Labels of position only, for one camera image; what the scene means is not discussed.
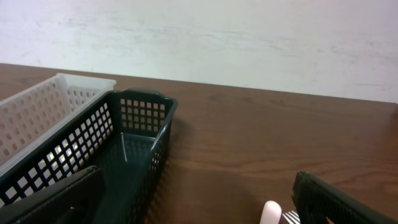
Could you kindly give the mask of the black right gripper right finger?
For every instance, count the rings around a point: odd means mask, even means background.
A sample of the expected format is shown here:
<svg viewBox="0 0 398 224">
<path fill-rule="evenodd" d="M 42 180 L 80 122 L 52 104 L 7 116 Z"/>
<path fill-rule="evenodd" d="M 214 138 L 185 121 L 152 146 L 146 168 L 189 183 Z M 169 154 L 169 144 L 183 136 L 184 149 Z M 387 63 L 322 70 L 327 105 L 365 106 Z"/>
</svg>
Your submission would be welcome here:
<svg viewBox="0 0 398 224">
<path fill-rule="evenodd" d="M 307 171 L 297 173 L 292 200 L 301 223 L 397 224 Z"/>
</svg>

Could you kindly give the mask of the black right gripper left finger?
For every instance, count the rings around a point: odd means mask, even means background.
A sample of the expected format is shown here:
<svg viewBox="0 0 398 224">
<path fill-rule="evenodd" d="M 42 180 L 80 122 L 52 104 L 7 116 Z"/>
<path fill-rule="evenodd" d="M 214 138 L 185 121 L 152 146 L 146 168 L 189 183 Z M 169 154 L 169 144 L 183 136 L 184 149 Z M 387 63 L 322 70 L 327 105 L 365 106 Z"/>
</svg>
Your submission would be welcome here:
<svg viewBox="0 0 398 224">
<path fill-rule="evenodd" d="M 1 223 L 92 223 L 105 193 L 96 166 L 1 208 Z"/>
</svg>

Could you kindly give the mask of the white plastic spoon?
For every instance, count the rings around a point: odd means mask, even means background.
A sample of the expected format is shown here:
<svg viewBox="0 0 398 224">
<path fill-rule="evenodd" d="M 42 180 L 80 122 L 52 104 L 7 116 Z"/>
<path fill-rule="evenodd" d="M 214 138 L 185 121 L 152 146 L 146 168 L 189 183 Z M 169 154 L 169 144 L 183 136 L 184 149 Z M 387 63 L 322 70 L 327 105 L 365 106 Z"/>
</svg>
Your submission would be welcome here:
<svg viewBox="0 0 398 224">
<path fill-rule="evenodd" d="M 269 200 L 264 204 L 260 224 L 279 224 L 281 215 L 281 206 L 277 202 Z"/>
</svg>

